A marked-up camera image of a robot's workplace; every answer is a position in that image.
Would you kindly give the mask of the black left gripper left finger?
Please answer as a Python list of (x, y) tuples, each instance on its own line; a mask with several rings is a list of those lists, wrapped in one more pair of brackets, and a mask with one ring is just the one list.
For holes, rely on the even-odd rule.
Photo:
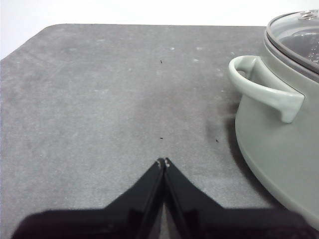
[(160, 220), (164, 159), (108, 206), (100, 209), (48, 210), (27, 216), (14, 239), (147, 239)]

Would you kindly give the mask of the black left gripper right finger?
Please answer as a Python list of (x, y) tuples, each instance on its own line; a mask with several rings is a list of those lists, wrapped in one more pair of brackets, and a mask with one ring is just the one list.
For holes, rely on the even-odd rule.
[(164, 159), (165, 205), (182, 239), (314, 239), (315, 230), (286, 209), (224, 208)]

